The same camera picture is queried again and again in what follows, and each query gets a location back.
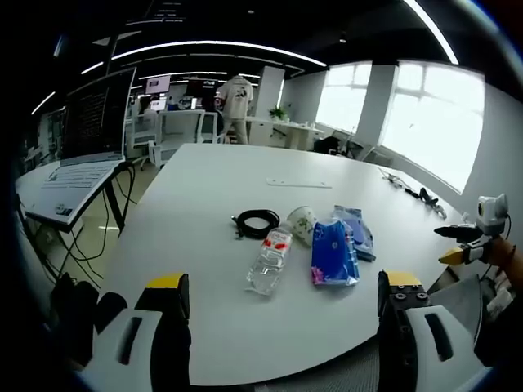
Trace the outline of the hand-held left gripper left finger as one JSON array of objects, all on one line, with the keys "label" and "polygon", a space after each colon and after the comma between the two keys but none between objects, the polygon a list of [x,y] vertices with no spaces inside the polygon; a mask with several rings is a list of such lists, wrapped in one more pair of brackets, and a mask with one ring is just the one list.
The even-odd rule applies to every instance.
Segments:
[{"label": "hand-held left gripper left finger", "polygon": [[92,357],[79,373],[91,391],[187,391],[189,275],[149,281],[136,304],[107,292],[97,304]]}]

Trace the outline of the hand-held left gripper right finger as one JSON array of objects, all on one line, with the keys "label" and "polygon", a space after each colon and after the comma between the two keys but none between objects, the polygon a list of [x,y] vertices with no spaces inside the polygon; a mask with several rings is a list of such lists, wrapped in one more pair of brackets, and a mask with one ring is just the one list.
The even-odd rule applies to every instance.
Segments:
[{"label": "hand-held left gripper right finger", "polygon": [[478,386],[491,371],[475,353],[477,334],[412,274],[379,272],[378,321],[380,386]]}]

